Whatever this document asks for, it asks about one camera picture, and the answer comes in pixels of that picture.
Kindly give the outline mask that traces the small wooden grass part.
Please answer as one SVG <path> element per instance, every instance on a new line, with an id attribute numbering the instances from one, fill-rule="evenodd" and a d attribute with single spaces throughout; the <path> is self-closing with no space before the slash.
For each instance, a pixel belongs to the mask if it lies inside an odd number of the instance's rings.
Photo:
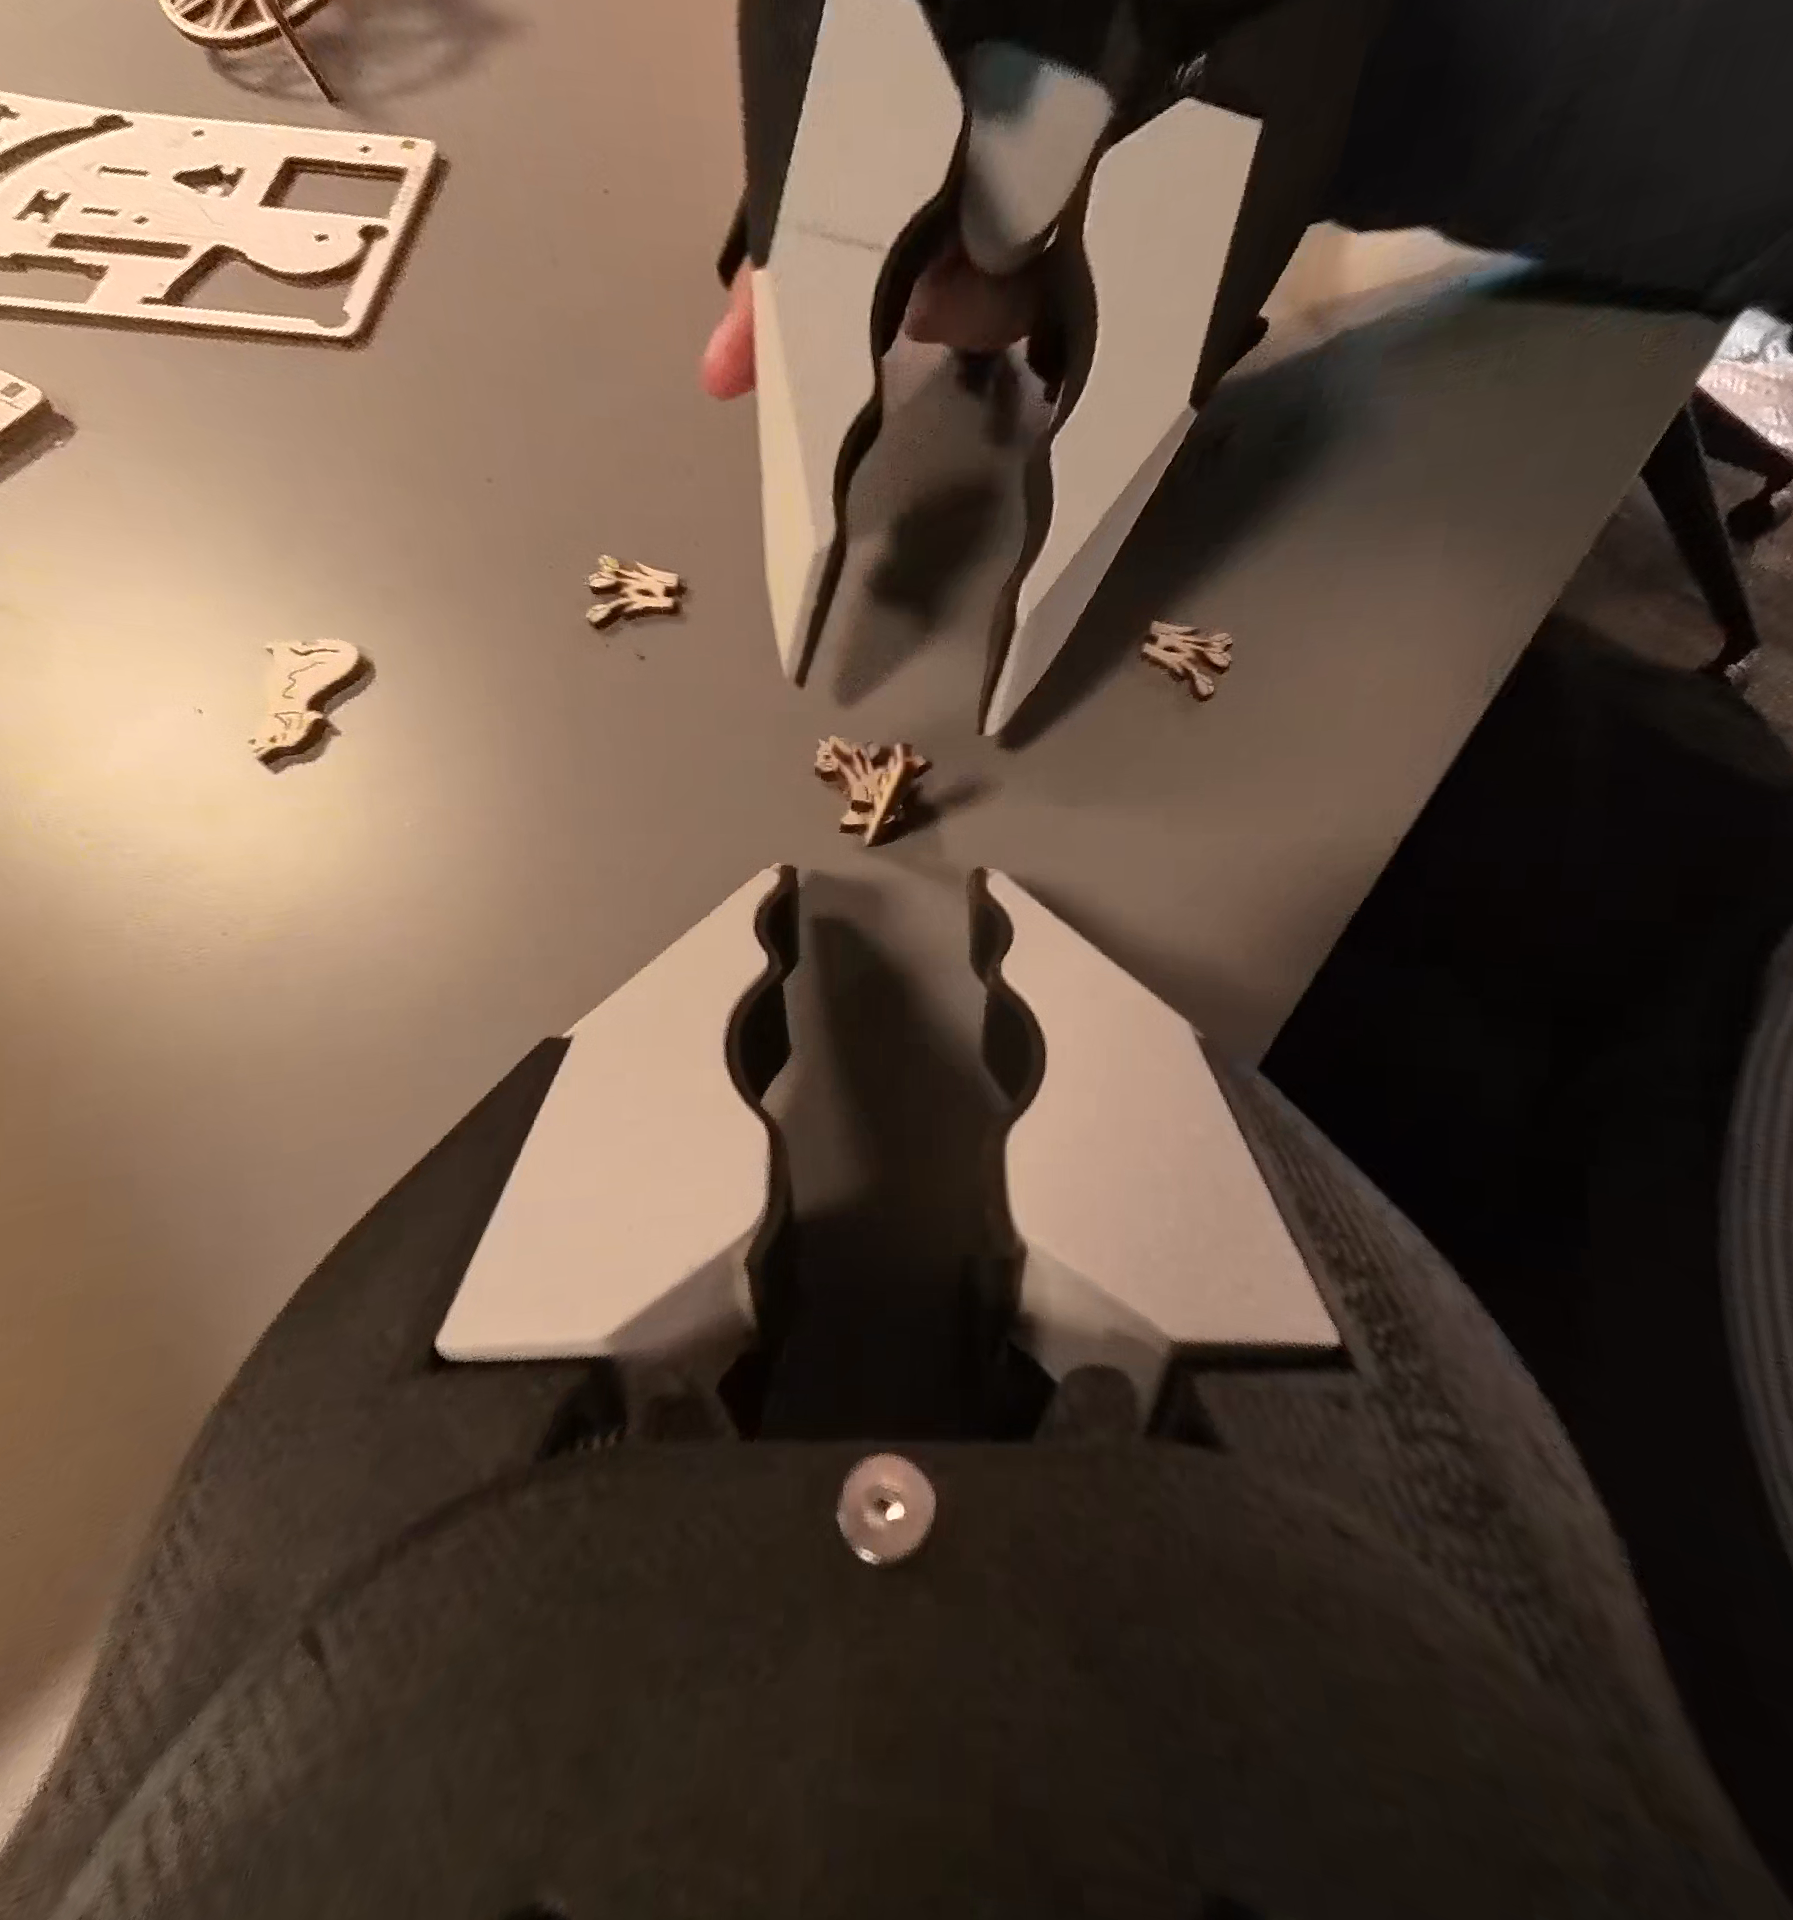
<path id="1" fill-rule="evenodd" d="M 813 772 L 841 796 L 840 831 L 876 848 L 905 826 L 919 783 L 932 760 L 917 746 L 851 742 L 826 736 L 816 742 Z"/>
<path id="2" fill-rule="evenodd" d="M 675 615 L 684 606 L 688 581 L 678 570 L 641 560 L 598 554 L 587 576 L 587 625 L 602 632 L 626 619 Z"/>
<path id="3" fill-rule="evenodd" d="M 1234 643 L 1228 632 L 1153 619 L 1141 643 L 1141 659 L 1196 703 L 1205 703 L 1217 696 L 1234 663 Z"/>

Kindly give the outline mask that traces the small wooden cat part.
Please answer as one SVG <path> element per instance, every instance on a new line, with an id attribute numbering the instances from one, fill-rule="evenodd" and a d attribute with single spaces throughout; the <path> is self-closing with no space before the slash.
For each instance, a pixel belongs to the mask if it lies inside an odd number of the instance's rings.
<path id="1" fill-rule="evenodd" d="M 349 640 L 270 640 L 262 647 L 260 714 L 249 750 L 266 772 L 318 756 L 333 709 L 366 687 L 374 659 Z"/>

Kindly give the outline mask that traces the wooden parts sheet, large cutouts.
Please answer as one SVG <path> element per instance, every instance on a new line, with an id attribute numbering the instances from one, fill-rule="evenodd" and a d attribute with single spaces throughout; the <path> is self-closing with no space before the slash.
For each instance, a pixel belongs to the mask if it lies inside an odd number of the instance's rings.
<path id="1" fill-rule="evenodd" d="M 441 168 L 413 134 L 0 88 L 0 316 L 352 344 Z"/>

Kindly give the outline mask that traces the wooden bicycle model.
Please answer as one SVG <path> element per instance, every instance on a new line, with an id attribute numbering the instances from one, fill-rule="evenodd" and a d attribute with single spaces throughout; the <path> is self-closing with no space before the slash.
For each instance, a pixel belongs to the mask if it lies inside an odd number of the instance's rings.
<path id="1" fill-rule="evenodd" d="M 338 93 L 308 51 L 306 23 L 329 1 L 157 1 L 163 16 L 182 36 L 212 54 L 254 54 L 282 45 L 315 95 L 338 105 Z"/>

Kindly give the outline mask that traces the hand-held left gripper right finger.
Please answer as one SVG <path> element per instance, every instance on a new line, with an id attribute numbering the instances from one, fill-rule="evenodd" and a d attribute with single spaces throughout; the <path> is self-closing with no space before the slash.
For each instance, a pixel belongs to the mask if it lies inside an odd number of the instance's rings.
<path id="1" fill-rule="evenodd" d="M 970 877 L 1001 1105 L 1009 1334 L 1053 1382 L 1163 1396 L 1184 1369 L 1344 1359 L 1196 1028 L 1015 878 Z"/>

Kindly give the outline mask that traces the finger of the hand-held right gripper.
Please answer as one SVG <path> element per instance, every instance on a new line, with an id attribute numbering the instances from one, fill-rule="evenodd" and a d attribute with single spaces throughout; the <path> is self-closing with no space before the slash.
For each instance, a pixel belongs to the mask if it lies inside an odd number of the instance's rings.
<path id="1" fill-rule="evenodd" d="M 764 256 L 754 264 L 764 588 L 805 684 L 884 424 L 884 354 L 953 212 L 969 114 L 928 13 L 824 4 Z"/>
<path id="2" fill-rule="evenodd" d="M 997 602 L 980 730 L 1000 738 L 1089 611 L 1196 417 L 1196 371 L 1264 121 L 1181 100 L 1113 138 L 1058 259 L 1067 360 Z"/>

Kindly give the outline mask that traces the person's right forearm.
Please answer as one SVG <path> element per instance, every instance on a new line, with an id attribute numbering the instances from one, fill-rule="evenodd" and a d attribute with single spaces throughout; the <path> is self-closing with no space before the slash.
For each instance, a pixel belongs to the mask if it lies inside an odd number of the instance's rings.
<path id="1" fill-rule="evenodd" d="M 1793 330 L 1793 1 L 1390 4 L 1315 217 Z"/>

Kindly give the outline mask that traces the person's right hand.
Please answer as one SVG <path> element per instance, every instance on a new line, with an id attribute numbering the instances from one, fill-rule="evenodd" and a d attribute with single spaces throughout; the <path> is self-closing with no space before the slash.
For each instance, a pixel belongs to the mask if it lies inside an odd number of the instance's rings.
<path id="1" fill-rule="evenodd" d="M 1042 302 L 1045 257 L 1009 271 L 987 271 L 958 246 L 946 250 L 909 290 L 903 333 L 951 353 L 960 381 L 978 392 L 1003 354 L 1029 339 Z M 725 307 L 698 364 L 698 385 L 716 400 L 754 391 L 757 316 L 753 264 L 740 259 L 725 288 Z"/>

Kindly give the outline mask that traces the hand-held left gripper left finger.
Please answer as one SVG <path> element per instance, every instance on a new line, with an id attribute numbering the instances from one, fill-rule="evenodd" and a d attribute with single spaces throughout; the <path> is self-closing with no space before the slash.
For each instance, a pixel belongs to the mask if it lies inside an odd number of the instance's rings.
<path id="1" fill-rule="evenodd" d="M 764 867 L 601 1000 L 560 1060 L 432 1349 L 718 1379 L 760 1329 L 787 1223 L 785 981 L 798 874 Z"/>

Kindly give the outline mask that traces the black metal leg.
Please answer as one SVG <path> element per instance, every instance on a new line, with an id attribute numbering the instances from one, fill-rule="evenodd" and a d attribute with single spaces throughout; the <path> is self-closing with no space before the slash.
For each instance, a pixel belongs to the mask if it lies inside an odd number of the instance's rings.
<path id="1" fill-rule="evenodd" d="M 1671 417 L 1640 473 L 1723 634 L 1723 643 L 1704 671 L 1715 679 L 1732 682 L 1751 661 L 1761 636 L 1708 477 L 1695 399 L 1687 399 Z"/>

